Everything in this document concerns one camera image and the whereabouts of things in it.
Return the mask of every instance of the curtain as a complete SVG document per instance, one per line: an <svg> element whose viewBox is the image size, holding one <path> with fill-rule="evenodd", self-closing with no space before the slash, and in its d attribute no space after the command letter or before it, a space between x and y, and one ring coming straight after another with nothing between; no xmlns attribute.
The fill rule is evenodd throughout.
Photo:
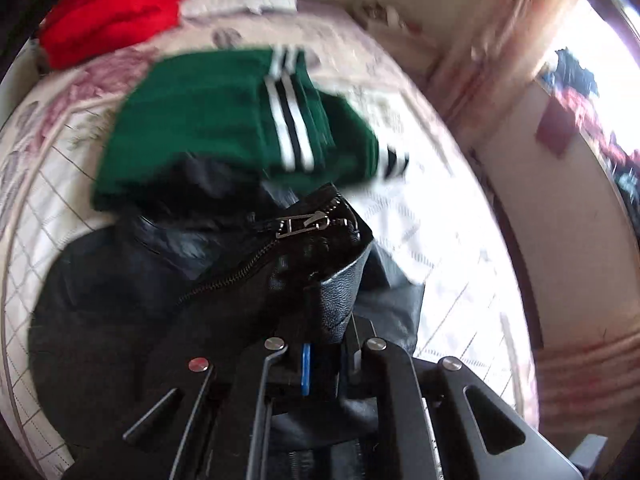
<svg viewBox="0 0 640 480"><path fill-rule="evenodd" d="M579 0L475 0L426 96L461 149L476 147L532 81Z"/></svg>

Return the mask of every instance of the zipper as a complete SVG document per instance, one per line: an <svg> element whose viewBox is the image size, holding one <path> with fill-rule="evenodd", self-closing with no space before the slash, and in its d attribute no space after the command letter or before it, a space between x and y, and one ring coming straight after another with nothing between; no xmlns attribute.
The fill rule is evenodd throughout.
<svg viewBox="0 0 640 480"><path fill-rule="evenodd" d="M365 466L364 466L364 457L362 455L362 446L360 444L360 440L356 440L356 456L358 460L358 466L360 467L358 477L360 480L366 480Z"/></svg>
<svg viewBox="0 0 640 480"><path fill-rule="evenodd" d="M198 294L201 294L203 292L225 288L244 279L263 257L265 257L274 248L280 245L281 238L296 236L312 231L324 231L329 226L347 227L350 224L350 220L346 218L332 219L329 216L332 212L335 211L335 209L340 205L341 202L344 202L344 199L341 195L337 195L329 202L328 206L322 209L318 209L314 213L277 218L276 220L279 222L279 227L275 232L274 240L270 241L268 244L264 245L262 248L256 251L247 261L247 263L245 263L242 267L240 267L232 274L223 278L219 278L212 282L203 283L199 286L196 286L195 288L192 288L186 294L183 294L180 298L178 298L177 306L184 303L186 300L191 299L193 296L197 296ZM357 230L358 222L355 219L355 216L353 216L353 221L351 221L351 223L354 224L354 227Z"/></svg>
<svg viewBox="0 0 640 480"><path fill-rule="evenodd" d="M300 461L295 451L289 452L289 470L291 472L291 480L302 480L300 476Z"/></svg>

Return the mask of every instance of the red cloth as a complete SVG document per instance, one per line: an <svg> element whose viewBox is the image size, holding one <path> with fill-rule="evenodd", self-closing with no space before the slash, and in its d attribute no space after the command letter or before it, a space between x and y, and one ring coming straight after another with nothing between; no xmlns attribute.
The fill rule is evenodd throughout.
<svg viewBox="0 0 640 480"><path fill-rule="evenodd" d="M602 125L593 104L575 89L556 90L542 115L536 140L558 157L562 157L571 140L583 129L600 144L606 144Z"/></svg>
<svg viewBox="0 0 640 480"><path fill-rule="evenodd" d="M178 23L180 0L60 0L40 29L54 69L148 40Z"/></svg>

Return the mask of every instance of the plaid pattern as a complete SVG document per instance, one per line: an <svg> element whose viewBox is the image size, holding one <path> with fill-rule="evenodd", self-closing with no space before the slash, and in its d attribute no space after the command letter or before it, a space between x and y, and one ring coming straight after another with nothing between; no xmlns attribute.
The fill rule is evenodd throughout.
<svg viewBox="0 0 640 480"><path fill-rule="evenodd" d="M343 191L409 279L426 284L415 355L428 360L460 357L537 425L528 333L506 247L472 171L428 102L389 56L344 17L230 16L185 23L138 46L138 51L124 49L98 58L92 62L100 64L93 79L87 79L85 68L45 80L8 123L14 131L8 133L16 136L28 125L21 142L32 149L6 156L1 170L13 179L13 187L4 188L0 212L0 222L8 227L0 378L6 377L2 393L13 408L2 415L18 422L16 436L28 445L41 473L58 478L72 459L38 405L26 335L53 259L69 241L111 221L91 209L89 198L114 101L145 73L155 52L214 48L211 38L220 27L236 31L242 45L277 38L309 49L319 60L310 70L315 83L344 94L378 136L409 151L411 163L402 179ZM114 86L113 92L92 90L91 85L118 83L116 68L109 65L119 62L128 67L127 83ZM73 95L81 97L75 100ZM27 113L30 117L20 122ZM44 117L56 120L45 128ZM8 217L11 212L15 221Z"/></svg>

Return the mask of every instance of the green sweater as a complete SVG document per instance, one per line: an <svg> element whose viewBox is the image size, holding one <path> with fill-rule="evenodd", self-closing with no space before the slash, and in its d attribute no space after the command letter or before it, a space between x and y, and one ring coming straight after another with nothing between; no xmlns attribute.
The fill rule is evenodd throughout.
<svg viewBox="0 0 640 480"><path fill-rule="evenodd" d="M319 92L304 52L216 50L156 64L118 115L94 185L94 207L122 202L181 153L211 154L296 192L402 173L344 98Z"/></svg>

